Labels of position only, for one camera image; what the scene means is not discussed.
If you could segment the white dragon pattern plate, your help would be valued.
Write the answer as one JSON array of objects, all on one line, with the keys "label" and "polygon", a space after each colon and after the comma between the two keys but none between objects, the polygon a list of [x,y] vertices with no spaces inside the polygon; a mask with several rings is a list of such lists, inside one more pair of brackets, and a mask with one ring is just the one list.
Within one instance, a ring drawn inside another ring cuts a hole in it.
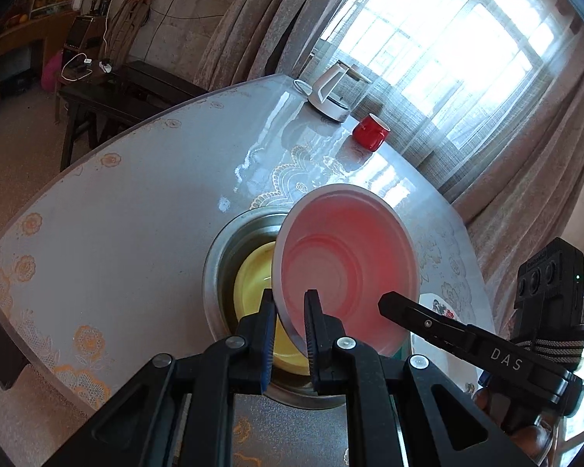
[{"label": "white dragon pattern plate", "polygon": [[[447,301],[437,294],[421,294],[419,304],[426,309],[430,309],[435,314],[444,316],[448,320],[460,321],[460,318],[452,307],[448,305]],[[413,332],[410,333],[410,353],[412,355],[424,355],[464,393],[473,395],[479,389],[478,379],[481,370],[452,353],[454,347],[455,333],[452,331],[448,335],[443,335],[438,344],[430,342],[426,337]]]}]

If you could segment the red plastic bowl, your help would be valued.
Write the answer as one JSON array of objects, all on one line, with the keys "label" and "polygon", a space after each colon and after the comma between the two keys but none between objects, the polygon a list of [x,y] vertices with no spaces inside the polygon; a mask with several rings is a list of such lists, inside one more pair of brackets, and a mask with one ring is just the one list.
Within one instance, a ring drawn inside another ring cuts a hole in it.
[{"label": "red plastic bowl", "polygon": [[320,187],[299,200],[276,236],[271,283],[283,330],[306,352],[304,296],[314,290],[347,335],[393,356],[407,331],[382,317],[378,301],[420,296],[415,247],[393,207],[353,184]]}]

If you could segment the stainless steel bowl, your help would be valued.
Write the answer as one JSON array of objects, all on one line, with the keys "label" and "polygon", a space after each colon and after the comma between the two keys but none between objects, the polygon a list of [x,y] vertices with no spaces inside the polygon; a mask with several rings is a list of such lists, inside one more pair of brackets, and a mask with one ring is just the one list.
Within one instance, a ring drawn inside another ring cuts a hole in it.
[{"label": "stainless steel bowl", "polygon": [[[233,218],[217,234],[202,274],[203,309],[213,339],[233,334],[243,315],[259,309],[271,286],[272,251],[287,211],[258,208]],[[276,325],[271,383],[266,396],[305,410],[341,407],[345,397],[320,397],[313,390],[307,357]]]}]

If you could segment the right beige curtain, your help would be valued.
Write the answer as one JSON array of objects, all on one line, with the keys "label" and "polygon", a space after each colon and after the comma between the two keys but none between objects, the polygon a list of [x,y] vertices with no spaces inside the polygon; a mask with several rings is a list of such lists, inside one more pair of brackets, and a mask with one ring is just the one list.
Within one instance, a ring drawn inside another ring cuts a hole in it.
[{"label": "right beige curtain", "polygon": [[461,194],[497,333],[510,333],[521,263],[562,234],[584,185],[584,26],[534,110]]}]

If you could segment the beige curtain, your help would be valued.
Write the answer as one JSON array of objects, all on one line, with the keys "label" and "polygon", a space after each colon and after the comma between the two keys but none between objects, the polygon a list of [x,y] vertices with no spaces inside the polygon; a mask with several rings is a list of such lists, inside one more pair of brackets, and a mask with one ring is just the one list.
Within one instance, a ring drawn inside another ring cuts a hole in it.
[{"label": "beige curtain", "polygon": [[562,234],[584,185],[584,26],[534,110],[461,194],[497,333],[510,333],[521,263]]},{"label": "beige curtain", "polygon": [[215,28],[195,83],[208,91],[295,76],[345,0],[235,0]]}]

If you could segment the red mug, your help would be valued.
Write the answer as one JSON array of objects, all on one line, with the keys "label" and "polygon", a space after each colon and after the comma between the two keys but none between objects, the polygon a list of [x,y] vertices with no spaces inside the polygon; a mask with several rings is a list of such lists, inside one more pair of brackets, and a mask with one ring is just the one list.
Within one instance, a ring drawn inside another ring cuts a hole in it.
[{"label": "red mug", "polygon": [[382,119],[375,114],[369,114],[356,125],[352,137],[364,149],[375,152],[389,133],[389,126]]}]

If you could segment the white sheer curtain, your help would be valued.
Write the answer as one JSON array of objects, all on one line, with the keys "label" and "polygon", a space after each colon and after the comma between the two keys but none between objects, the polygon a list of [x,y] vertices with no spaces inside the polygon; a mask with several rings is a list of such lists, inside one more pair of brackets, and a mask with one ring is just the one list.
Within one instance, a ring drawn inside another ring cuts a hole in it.
[{"label": "white sheer curtain", "polygon": [[511,140],[557,76],[580,19],[568,0],[345,0],[301,71],[336,61],[370,88],[389,144],[455,200]]}]

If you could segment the white glass electric kettle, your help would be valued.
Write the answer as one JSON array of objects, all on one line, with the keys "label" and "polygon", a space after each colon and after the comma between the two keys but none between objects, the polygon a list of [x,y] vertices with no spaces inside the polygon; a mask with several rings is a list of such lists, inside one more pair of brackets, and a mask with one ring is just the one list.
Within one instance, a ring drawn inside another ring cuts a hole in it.
[{"label": "white glass electric kettle", "polygon": [[313,83],[301,79],[293,83],[316,111],[336,122],[345,121],[372,86],[371,79],[356,65],[350,67],[341,60],[335,61]]}]

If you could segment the dark low side table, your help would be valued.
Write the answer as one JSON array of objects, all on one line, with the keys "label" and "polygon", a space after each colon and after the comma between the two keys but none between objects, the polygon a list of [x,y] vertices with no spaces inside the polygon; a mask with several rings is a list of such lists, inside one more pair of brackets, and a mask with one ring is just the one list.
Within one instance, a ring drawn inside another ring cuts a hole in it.
[{"label": "dark low side table", "polygon": [[59,88],[67,103],[61,168],[71,165],[74,143],[83,134],[93,150],[155,115],[204,95],[206,90],[144,61]]}]

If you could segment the pink plastic bag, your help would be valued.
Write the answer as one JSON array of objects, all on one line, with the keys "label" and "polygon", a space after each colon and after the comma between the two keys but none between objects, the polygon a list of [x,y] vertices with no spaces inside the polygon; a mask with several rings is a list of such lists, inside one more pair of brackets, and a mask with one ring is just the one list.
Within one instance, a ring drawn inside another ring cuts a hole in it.
[{"label": "pink plastic bag", "polygon": [[47,62],[42,71],[41,88],[47,93],[53,93],[56,90],[56,84],[60,78],[62,68],[62,49],[56,52]]}]

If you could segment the left beige curtain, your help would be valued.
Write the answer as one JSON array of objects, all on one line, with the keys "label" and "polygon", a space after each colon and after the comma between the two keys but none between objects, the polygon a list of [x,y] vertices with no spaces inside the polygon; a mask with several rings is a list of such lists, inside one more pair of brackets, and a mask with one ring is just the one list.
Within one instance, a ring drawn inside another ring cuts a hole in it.
[{"label": "left beige curtain", "polygon": [[345,0],[235,0],[215,28],[195,83],[208,91],[295,76]]}]

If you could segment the wooden cabinet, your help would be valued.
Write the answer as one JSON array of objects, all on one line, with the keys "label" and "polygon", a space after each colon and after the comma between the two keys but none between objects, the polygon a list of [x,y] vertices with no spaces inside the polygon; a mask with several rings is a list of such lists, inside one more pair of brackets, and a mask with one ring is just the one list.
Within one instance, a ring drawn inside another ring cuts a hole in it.
[{"label": "wooden cabinet", "polygon": [[76,17],[74,11],[53,14],[4,32],[0,35],[0,66],[5,58],[12,59],[16,53],[29,49],[32,68],[41,71],[56,53],[62,51]]}]

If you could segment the wooden chair by wall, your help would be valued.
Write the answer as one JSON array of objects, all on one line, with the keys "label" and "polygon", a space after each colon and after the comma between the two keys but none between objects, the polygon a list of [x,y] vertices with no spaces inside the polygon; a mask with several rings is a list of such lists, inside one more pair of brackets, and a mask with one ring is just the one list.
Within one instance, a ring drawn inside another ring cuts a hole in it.
[{"label": "wooden chair by wall", "polygon": [[127,55],[150,15],[151,0],[123,0],[104,36],[102,59],[112,70],[126,61]]}]

